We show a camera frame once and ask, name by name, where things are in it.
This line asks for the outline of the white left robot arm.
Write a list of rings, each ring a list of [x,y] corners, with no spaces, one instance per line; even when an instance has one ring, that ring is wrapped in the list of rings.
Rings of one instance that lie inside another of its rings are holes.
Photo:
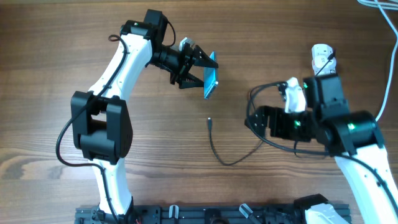
[[[71,98],[73,142],[95,171],[101,197],[96,220],[101,223],[134,223],[124,163],[133,138],[127,102],[143,69],[153,65],[165,70],[171,84],[202,88],[205,98],[218,85],[216,53],[207,55],[189,38],[165,45],[170,25],[162,12],[152,9],[142,22],[128,20],[118,35],[109,36],[119,46],[101,78]]]

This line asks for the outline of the blue screen smartphone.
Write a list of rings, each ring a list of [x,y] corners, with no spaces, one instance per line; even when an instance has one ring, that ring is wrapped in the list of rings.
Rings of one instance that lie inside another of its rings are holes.
[[[218,80],[218,67],[216,68],[208,68],[205,67],[204,71],[204,99],[209,100],[212,93],[215,91],[216,87],[219,84]]]

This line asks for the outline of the white power strip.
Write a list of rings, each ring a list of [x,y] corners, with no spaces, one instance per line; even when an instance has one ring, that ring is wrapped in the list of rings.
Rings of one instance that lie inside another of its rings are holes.
[[[332,58],[335,58],[336,52],[333,48],[331,48],[327,44],[315,44],[312,47],[312,59],[316,55],[326,55],[326,56],[328,56],[328,59],[330,60]]]

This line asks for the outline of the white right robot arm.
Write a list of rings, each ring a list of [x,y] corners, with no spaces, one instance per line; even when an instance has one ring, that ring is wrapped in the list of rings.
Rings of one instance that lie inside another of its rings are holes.
[[[295,142],[316,139],[324,146],[321,156],[335,159],[349,183],[366,223],[397,223],[397,187],[389,168],[384,138],[375,117],[368,111],[352,112],[337,74],[305,78],[303,85],[275,82],[294,109],[260,106],[252,102],[270,84],[253,89],[246,108],[245,125],[264,143],[283,151],[309,154],[266,139]]]

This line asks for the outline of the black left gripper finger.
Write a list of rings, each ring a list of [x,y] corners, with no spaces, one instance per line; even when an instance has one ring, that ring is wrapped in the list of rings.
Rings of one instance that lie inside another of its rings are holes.
[[[218,68],[218,63],[211,59],[199,45],[193,49],[193,65],[196,67]]]
[[[201,79],[192,75],[191,73],[188,73],[179,80],[180,89],[203,88],[203,87],[204,87],[204,82]]]

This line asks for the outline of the white charger adapter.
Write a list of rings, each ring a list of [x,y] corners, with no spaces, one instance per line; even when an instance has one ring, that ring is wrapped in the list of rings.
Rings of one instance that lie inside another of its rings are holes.
[[[336,58],[329,60],[326,55],[316,55],[312,60],[312,68],[315,76],[336,73]]]

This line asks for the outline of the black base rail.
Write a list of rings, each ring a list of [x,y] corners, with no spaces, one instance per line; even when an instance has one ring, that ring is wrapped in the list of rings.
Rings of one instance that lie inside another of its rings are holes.
[[[260,223],[304,223],[304,214],[292,204],[273,204],[265,206],[250,206],[254,218]],[[131,218],[120,218],[121,223],[213,223],[219,218],[220,222],[252,223],[237,206],[218,207],[179,207],[178,216],[172,217],[169,207],[156,205],[138,205],[134,207]],[[97,206],[78,208],[75,213],[75,224],[114,223],[112,215],[103,214]]]

